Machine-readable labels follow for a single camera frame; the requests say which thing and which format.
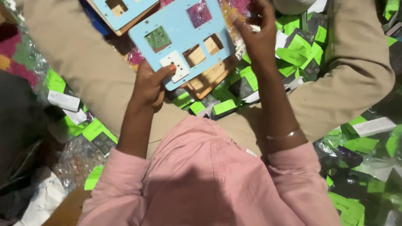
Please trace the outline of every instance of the white electrical socket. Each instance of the white electrical socket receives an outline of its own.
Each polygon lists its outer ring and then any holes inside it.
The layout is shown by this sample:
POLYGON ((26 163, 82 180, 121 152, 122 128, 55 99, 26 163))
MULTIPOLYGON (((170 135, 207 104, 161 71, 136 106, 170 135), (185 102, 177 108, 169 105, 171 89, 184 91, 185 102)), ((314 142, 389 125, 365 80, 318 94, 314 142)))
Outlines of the white electrical socket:
POLYGON ((190 74, 189 69, 187 68, 186 64, 181 60, 180 54, 177 51, 171 52, 165 58, 160 60, 159 63, 162 67, 172 63, 176 66, 176 72, 172 77, 172 81, 174 83, 178 82, 180 79, 190 74))

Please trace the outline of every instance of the shirt sleeve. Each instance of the shirt sleeve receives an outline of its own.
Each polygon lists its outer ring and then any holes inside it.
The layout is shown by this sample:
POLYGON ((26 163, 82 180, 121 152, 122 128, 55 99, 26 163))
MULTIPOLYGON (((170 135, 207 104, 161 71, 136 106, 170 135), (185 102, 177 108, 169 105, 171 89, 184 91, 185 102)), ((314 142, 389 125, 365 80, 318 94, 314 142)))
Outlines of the shirt sleeve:
POLYGON ((311 143, 268 155, 268 170, 281 199, 307 226, 340 226, 311 143))
POLYGON ((146 211, 140 189, 150 163, 112 148, 78 226, 140 225, 146 211))

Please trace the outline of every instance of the hand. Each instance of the hand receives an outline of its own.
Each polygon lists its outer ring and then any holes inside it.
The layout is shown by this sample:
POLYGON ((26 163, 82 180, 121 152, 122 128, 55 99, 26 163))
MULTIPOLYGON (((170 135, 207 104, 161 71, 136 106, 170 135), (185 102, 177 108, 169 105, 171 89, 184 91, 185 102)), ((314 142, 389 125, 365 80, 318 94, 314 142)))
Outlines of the hand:
POLYGON ((176 66, 171 64, 154 72, 146 60, 141 61, 130 102, 133 101, 143 107, 157 108, 162 104, 165 96, 165 89, 161 83, 166 77, 172 76, 175 71, 176 66))
POLYGON ((261 31, 259 33, 254 33, 250 25, 242 22, 236 14, 230 15, 230 20, 246 44, 247 53, 251 60, 251 67, 255 73, 267 66, 276 67, 275 41, 277 33, 274 8, 268 0, 257 0, 257 3, 259 6, 257 13, 262 15, 263 18, 251 18, 249 21, 260 23, 261 31))

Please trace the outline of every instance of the square cutout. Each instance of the square cutout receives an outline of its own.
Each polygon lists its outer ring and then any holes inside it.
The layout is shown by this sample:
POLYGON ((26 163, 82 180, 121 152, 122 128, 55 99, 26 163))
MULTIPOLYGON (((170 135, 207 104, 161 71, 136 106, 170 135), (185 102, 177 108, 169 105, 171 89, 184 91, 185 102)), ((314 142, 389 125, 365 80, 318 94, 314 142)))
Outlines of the square cutout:
POLYGON ((144 38, 147 40, 148 45, 150 45, 155 53, 158 53, 162 49, 172 44, 168 34, 165 32, 162 26, 159 26, 157 29, 151 31, 145 35, 144 38))
POLYGON ((106 5, 109 6, 110 10, 112 10, 112 13, 116 17, 121 16, 128 10, 127 6, 122 0, 106 0, 106 5))
POLYGON ((212 19, 211 13, 209 12, 205 0, 201 0, 199 3, 194 4, 186 11, 190 17, 190 20, 194 28, 198 28, 199 26, 203 25, 204 23, 212 19))
POLYGON ((206 59, 206 56, 199 44, 183 52, 183 56, 189 64, 190 68, 198 65, 206 59))
POLYGON ((213 55, 224 48, 221 39, 216 33, 204 39, 204 44, 210 55, 213 55))

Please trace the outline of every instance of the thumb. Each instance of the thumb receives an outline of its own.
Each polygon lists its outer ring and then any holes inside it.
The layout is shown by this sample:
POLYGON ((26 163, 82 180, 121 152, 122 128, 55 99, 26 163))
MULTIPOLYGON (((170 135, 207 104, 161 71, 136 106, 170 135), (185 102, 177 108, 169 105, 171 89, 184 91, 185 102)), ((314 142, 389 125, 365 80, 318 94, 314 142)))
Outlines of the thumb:
POLYGON ((165 67, 160 68, 151 76, 152 86, 159 86, 166 77, 172 76, 175 71, 176 66, 174 64, 169 64, 165 67))
POLYGON ((242 39, 244 40, 244 42, 247 45, 247 43, 250 41, 250 38, 252 36, 252 29, 251 29, 250 25, 241 21, 239 19, 239 16, 234 12, 230 13, 230 20, 233 23, 233 25, 236 27, 236 29, 239 31, 240 35, 242 36, 242 39))

